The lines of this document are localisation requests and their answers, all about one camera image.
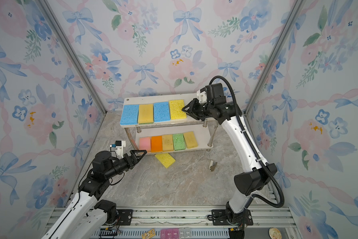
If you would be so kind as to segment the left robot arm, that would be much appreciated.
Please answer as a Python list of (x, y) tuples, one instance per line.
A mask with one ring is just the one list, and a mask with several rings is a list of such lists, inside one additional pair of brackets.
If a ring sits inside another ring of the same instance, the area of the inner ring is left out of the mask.
[(97, 153), (71, 203), (43, 238), (89, 239), (102, 225), (118, 223), (120, 216), (116, 203), (101, 197), (112, 185), (114, 176), (133, 169), (146, 154), (146, 150), (131, 150), (119, 159), (112, 156), (111, 151)]

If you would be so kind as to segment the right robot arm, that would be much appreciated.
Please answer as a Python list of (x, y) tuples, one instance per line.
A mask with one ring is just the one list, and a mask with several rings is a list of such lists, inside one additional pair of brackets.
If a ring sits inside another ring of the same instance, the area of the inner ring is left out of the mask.
[[(219, 216), (218, 219), (227, 221), (231, 225), (247, 225), (248, 208), (255, 198), (275, 208), (284, 206), (284, 194), (274, 177), (277, 173), (276, 165), (268, 163), (260, 153), (246, 128), (243, 113), (236, 101), (227, 102), (220, 83), (207, 85), (197, 91), (196, 98), (182, 110), (196, 120), (215, 119), (232, 140), (242, 164), (243, 172), (234, 177), (236, 191), (226, 204), (225, 216)], [(261, 190), (269, 182), (272, 182), (278, 190), (280, 197), (278, 203), (256, 194), (256, 191)]]

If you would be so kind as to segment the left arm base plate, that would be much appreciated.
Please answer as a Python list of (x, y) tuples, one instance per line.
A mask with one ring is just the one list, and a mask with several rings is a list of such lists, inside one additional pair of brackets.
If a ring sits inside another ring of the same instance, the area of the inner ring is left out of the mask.
[(130, 226), (132, 217), (132, 209), (117, 209), (112, 210), (107, 213), (107, 221), (105, 225), (107, 226)]

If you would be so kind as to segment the blue sponge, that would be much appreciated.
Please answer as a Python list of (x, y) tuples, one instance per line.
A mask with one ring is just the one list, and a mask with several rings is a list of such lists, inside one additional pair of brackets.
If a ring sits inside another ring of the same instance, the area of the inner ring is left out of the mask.
[(137, 125), (139, 105), (125, 105), (123, 108), (120, 125)]
[(153, 104), (154, 122), (166, 122), (171, 120), (169, 102)]

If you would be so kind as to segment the yellow sponge bottom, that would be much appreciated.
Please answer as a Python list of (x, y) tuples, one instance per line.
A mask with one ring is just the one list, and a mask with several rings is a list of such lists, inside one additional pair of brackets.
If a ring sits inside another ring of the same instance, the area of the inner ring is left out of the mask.
[(172, 134), (166, 134), (166, 135), (162, 136), (162, 150), (163, 151), (173, 151), (174, 150)]

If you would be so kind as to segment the white two-tier shelf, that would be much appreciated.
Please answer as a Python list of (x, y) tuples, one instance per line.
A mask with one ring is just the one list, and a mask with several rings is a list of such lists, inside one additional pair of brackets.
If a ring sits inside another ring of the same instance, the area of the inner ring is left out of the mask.
[[(161, 95), (148, 97), (133, 97), (126, 98), (124, 106), (128, 105), (145, 105), (158, 102), (168, 102), (170, 100), (183, 100), (187, 105), (191, 100), (196, 98), (196, 93), (176, 94), (176, 95)], [(212, 118), (207, 118), (205, 121), (195, 120), (191, 117), (186, 119), (174, 119), (164, 122), (154, 122), (148, 124), (123, 125), (121, 126), (128, 136), (131, 145), (134, 149), (138, 149), (139, 139), (143, 137), (152, 137), (165, 134), (177, 134), (192, 131), (198, 142), (198, 147), (185, 149), (185, 151), (192, 150), (210, 150), (213, 148), (213, 141), (218, 122)]]

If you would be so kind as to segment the dark yellow sponge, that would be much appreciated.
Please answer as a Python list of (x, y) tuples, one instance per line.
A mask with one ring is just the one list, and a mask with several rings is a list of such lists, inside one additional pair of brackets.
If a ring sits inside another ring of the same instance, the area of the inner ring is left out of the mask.
[(186, 147), (188, 149), (196, 148), (199, 146), (198, 141), (196, 139), (195, 133), (193, 131), (183, 133)]

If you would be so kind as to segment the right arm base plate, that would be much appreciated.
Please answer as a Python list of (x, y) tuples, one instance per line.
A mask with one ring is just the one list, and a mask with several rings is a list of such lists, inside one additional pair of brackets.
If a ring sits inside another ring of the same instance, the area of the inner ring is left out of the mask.
[(211, 214), (207, 216), (209, 221), (212, 221), (214, 226), (252, 226), (253, 218), (251, 216), (251, 212), (247, 210), (243, 210), (243, 212), (239, 214), (235, 214), (233, 211), (229, 209), (223, 210), (211, 210)]

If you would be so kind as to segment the green sponge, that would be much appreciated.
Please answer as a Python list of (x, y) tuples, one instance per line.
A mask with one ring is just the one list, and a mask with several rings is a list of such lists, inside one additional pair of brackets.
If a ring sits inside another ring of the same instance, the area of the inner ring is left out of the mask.
[(174, 144), (175, 151), (186, 149), (184, 135), (182, 133), (173, 134), (173, 144)]

